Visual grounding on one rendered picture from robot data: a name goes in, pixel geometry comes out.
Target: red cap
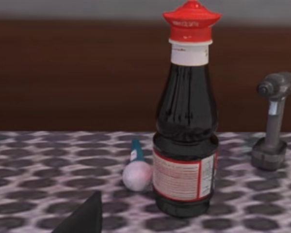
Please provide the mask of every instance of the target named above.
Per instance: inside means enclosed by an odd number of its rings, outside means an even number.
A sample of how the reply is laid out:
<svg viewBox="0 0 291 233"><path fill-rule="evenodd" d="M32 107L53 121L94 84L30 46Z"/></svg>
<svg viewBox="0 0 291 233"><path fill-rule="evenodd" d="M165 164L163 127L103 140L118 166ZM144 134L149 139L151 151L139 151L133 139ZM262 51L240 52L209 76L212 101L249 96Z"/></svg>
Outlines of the red cap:
<svg viewBox="0 0 291 233"><path fill-rule="evenodd" d="M173 12L163 13L171 25L170 39L179 42L211 41L211 26L221 17L207 10L196 0L188 0Z"/></svg>

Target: table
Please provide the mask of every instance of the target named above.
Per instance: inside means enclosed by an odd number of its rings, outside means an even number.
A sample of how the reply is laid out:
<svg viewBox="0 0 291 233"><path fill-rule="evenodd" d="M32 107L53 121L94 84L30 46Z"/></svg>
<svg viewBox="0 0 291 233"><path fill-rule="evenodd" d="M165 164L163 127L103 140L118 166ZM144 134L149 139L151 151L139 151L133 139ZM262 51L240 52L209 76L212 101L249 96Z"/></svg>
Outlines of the table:
<svg viewBox="0 0 291 233"><path fill-rule="evenodd" d="M161 213L151 190L123 187L130 140L141 140L151 163L152 135L0 132L0 233L49 233L95 190L104 233L291 233L291 133L282 134L285 167L273 173L249 164L262 133L218 133L216 192L209 212L193 219Z"/></svg>

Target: white neck label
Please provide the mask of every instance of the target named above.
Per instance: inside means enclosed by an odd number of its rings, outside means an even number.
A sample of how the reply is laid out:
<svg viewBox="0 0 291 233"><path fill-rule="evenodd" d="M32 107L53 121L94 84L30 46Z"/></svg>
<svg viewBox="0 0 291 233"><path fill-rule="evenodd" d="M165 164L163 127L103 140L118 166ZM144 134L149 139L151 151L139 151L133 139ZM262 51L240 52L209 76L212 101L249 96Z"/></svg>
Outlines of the white neck label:
<svg viewBox="0 0 291 233"><path fill-rule="evenodd" d="M196 44L174 44L172 43L171 63L197 67L208 64L209 62L209 45L205 43Z"/></svg>

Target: dark brown background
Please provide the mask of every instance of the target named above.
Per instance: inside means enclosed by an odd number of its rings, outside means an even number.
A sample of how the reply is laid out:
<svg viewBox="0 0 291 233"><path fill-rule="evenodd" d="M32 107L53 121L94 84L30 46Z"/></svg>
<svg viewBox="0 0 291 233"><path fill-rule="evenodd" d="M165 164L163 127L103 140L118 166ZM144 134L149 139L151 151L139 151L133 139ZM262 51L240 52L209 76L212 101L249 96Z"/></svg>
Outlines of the dark brown background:
<svg viewBox="0 0 291 233"><path fill-rule="evenodd" d="M155 130L168 35L161 22L0 21L0 130ZM213 39L219 131L264 131L256 85L291 72L291 28L217 26Z"/></svg>

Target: hammer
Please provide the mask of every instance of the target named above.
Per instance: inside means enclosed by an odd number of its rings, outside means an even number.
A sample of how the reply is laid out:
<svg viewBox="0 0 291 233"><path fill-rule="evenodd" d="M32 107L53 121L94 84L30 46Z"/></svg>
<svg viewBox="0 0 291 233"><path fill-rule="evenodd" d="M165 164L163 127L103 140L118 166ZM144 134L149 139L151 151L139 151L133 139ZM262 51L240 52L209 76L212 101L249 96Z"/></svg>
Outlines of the hammer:
<svg viewBox="0 0 291 233"><path fill-rule="evenodd" d="M285 161L287 143L280 140L280 129L285 101L291 94L291 73L273 73L260 82L257 92L268 98L269 111L266 136L253 146L251 165L267 171L276 171Z"/></svg>

